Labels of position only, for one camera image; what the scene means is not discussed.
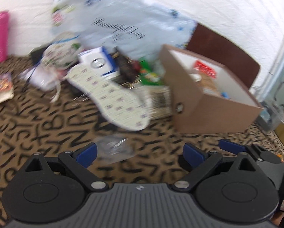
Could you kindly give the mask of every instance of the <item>white insole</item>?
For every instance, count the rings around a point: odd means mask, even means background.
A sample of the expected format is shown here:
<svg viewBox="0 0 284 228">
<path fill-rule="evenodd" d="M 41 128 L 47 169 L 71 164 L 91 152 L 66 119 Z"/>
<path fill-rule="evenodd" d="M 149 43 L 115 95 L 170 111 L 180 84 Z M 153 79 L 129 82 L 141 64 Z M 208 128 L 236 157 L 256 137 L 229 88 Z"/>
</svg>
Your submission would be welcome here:
<svg viewBox="0 0 284 228">
<path fill-rule="evenodd" d="M 66 78 L 86 93 L 112 124 L 130 131 L 142 130 L 149 124 L 148 109 L 133 92 L 104 79 L 91 67 L 80 63 L 68 72 Z"/>
</svg>

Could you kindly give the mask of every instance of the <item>patterned carpet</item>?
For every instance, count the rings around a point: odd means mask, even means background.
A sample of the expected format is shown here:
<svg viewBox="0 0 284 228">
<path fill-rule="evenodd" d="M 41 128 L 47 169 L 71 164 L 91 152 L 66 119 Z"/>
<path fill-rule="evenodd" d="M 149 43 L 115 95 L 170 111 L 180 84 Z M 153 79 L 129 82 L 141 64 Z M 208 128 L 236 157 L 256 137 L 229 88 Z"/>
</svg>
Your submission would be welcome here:
<svg viewBox="0 0 284 228">
<path fill-rule="evenodd" d="M 259 144 L 284 157 L 284 147 L 275 133 L 265 135 L 255 124 L 243 133 L 191 135 L 177 133 L 171 119 L 161 119 L 152 121 L 142 131 L 125 131 L 105 121 L 92 101 L 73 107 L 73 97 L 65 84 L 60 99 L 53 104 L 49 102 L 52 93 L 43 93 L 31 86 L 22 93 L 24 82 L 17 76 L 29 66 L 29 58 L 18 57 L 0 64 L 0 74 L 11 72 L 15 86 L 15 97 L 0 104 L 0 227 L 8 221 L 1 205 L 2 191 L 34 152 L 56 156 L 64 150 L 75 151 L 96 137 L 122 134 L 136 155 L 111 165 L 102 165 L 96 160 L 89 167 L 109 183 L 175 182 L 187 173 L 177 162 L 185 142 L 207 151 L 216 148 L 218 140 L 224 138 L 242 144 Z"/>
</svg>

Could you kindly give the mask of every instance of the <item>pink water bottle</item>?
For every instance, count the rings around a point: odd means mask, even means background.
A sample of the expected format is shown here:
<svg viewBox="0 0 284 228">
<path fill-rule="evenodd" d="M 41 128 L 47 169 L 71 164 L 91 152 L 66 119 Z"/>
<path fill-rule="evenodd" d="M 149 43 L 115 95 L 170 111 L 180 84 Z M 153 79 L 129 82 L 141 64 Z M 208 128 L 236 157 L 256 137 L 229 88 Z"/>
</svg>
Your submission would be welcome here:
<svg viewBox="0 0 284 228">
<path fill-rule="evenodd" d="M 0 62 L 7 60 L 8 55 L 9 13 L 0 12 Z"/>
</svg>

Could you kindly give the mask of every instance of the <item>open cardboard box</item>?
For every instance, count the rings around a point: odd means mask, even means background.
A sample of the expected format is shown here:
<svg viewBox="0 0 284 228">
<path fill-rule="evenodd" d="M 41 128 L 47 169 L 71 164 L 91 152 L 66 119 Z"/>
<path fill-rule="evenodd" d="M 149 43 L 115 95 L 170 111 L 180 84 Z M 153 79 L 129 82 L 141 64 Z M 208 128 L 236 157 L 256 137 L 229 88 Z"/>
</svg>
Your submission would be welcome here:
<svg viewBox="0 0 284 228">
<path fill-rule="evenodd" d="M 218 89 L 227 92 L 230 99 L 204 94 L 197 86 L 189 69 L 198 59 L 216 71 Z M 242 132 L 262 111 L 241 80 L 216 61 L 170 45 L 163 45 L 160 61 L 166 71 L 164 82 L 172 90 L 173 121 L 178 132 Z"/>
</svg>

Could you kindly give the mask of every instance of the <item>gray gripper base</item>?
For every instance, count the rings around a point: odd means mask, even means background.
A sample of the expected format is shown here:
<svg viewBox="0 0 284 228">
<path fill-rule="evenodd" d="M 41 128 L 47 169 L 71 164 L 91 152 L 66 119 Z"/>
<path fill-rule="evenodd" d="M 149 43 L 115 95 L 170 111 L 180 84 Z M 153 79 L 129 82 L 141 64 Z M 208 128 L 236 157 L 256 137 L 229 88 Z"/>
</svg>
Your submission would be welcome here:
<svg viewBox="0 0 284 228">
<path fill-rule="evenodd" d="M 231 225 L 205 214 L 190 194 L 162 184 L 115 184 L 107 192 L 91 194 L 72 216 L 50 224 L 11 221 L 6 228 L 274 228 L 269 221 Z"/>
<path fill-rule="evenodd" d="M 265 175 L 272 180 L 275 188 L 279 190 L 284 177 L 284 163 L 273 164 L 268 161 L 256 161 Z"/>
</svg>

